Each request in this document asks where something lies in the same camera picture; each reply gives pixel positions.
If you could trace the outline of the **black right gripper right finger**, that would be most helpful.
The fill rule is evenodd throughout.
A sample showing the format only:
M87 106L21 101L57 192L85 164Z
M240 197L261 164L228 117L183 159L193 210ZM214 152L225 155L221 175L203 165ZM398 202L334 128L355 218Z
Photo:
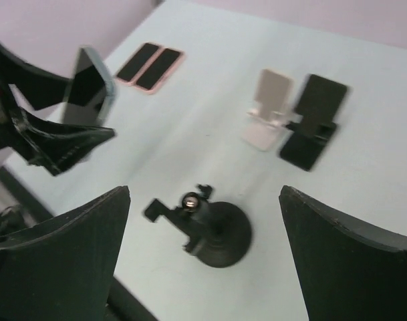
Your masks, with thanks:
M279 203L310 320L407 320L407 237L283 186Z

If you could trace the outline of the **pink cased smartphone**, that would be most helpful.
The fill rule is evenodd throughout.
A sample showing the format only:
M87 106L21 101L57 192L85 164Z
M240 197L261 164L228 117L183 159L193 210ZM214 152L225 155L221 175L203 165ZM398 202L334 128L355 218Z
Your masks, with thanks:
M143 43L117 71L116 77L129 84L139 74L149 59L154 56L161 46L155 43Z
M133 82L133 86L147 94L154 94L184 59L184 52L164 48Z

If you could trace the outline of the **black round base phone stand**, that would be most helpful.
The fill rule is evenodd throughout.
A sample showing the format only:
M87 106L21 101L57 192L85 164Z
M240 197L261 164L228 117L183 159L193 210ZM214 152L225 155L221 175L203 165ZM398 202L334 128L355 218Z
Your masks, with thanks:
M168 208L159 199L143 211L151 222L163 216L188 237L183 250L203 264L228 268L241 261L253 240L253 228L247 214L238 206L226 202L210 202L214 188L196 186L197 192L184 194L175 208Z

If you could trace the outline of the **black folding phone stand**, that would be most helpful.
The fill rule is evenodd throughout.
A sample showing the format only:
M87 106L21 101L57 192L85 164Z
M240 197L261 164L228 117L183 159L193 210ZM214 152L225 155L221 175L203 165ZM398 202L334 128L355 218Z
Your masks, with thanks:
M301 117L290 121L290 137L279 150L279 157L310 171L337 130L337 112L350 87L317 74L307 76L301 95L293 109Z

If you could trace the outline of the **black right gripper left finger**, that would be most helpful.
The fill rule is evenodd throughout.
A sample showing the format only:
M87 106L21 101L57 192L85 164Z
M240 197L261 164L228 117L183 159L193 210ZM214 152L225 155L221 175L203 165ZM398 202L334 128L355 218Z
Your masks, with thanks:
M0 320L103 320L129 208L120 186L0 236Z

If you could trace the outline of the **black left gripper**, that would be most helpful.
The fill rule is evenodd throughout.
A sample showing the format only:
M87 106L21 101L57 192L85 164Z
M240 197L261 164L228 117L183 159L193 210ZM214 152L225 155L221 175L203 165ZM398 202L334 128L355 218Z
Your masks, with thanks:
M11 90L14 85L34 110L42 110L63 102L69 82L26 62L0 42L0 150L10 147L29 165L58 176L114 138L112 128L42 120L22 109Z

